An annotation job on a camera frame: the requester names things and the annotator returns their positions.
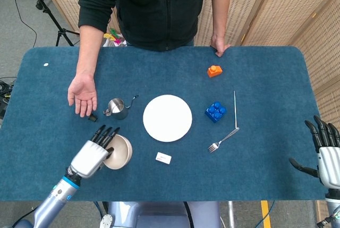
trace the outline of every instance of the human hand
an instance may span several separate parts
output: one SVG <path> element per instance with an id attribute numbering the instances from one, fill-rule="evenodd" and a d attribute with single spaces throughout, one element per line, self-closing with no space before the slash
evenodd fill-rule
<path id="1" fill-rule="evenodd" d="M 216 49 L 217 52 L 215 54 L 218 57 L 221 57 L 224 54 L 224 51 L 230 47 L 229 44 L 224 44 L 224 37 L 217 37 L 215 35 L 212 36 L 210 45 Z"/>
<path id="2" fill-rule="evenodd" d="M 80 117 L 91 115 L 92 110 L 97 109 L 97 92 L 93 75 L 76 74 L 72 80 L 68 93 L 67 100 L 69 105 L 75 103 L 75 113 Z"/>

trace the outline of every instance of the white plate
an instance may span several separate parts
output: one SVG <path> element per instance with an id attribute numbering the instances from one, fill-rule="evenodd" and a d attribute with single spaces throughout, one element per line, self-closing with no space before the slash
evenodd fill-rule
<path id="1" fill-rule="evenodd" d="M 144 127 L 151 137 L 162 142 L 182 138 L 190 129 L 190 107 L 180 97 L 161 95 L 146 106 L 143 114 Z"/>

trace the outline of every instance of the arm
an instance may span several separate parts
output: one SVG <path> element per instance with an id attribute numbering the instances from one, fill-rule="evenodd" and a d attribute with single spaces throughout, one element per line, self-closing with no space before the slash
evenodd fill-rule
<path id="1" fill-rule="evenodd" d="M 211 46 L 217 50 L 216 55 L 221 57 L 224 51 L 230 46 L 224 44 L 230 0 L 211 1 L 213 13 L 213 34 L 211 38 Z"/>
<path id="2" fill-rule="evenodd" d="M 75 113 L 89 116 L 97 108 L 94 74 L 103 34 L 106 32 L 112 7 L 116 0 L 79 0 L 80 50 L 76 75 L 71 82 L 67 99 L 75 103 Z"/>

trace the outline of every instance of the fork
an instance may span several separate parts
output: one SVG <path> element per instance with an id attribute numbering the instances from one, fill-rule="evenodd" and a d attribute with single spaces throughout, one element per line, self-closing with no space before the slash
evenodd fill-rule
<path id="1" fill-rule="evenodd" d="M 219 142 L 216 143 L 212 143 L 210 145 L 210 147 L 208 148 L 209 152 L 213 152 L 215 150 L 217 150 L 219 148 L 219 145 L 225 141 L 226 139 L 230 138 L 232 135 L 234 135 L 235 133 L 237 133 L 239 131 L 239 127 L 237 127 L 236 129 L 234 129 L 231 133 L 229 133 L 227 136 L 225 136 L 222 140 L 220 140 Z"/>

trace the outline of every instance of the robotic hand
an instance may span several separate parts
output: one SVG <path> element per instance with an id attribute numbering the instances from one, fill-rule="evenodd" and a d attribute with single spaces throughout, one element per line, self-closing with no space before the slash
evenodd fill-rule
<path id="1" fill-rule="evenodd" d="M 329 217 L 317 224 L 324 227 L 332 223 L 333 228 L 340 228 L 340 133 L 331 123 L 325 123 L 318 116 L 314 116 L 318 126 L 305 121 L 312 134 L 315 150 L 318 156 L 318 170 L 304 167 L 295 159 L 290 158 L 290 163 L 299 171 L 320 179 L 320 182 L 328 188 L 326 202 Z"/>
<path id="2" fill-rule="evenodd" d="M 35 224 L 32 226 L 28 221 L 18 223 L 16 228 L 46 228 L 57 216 L 65 204 L 72 198 L 80 187 L 82 178 L 90 178 L 97 170 L 99 170 L 103 161 L 107 159 L 114 151 L 113 148 L 106 150 L 105 148 L 119 131 L 116 128 L 110 135 L 112 127 L 103 132 L 105 125 L 100 127 L 93 137 L 88 140 L 80 149 L 66 169 L 66 174 L 53 187 L 51 193 L 46 200 L 35 211 Z"/>

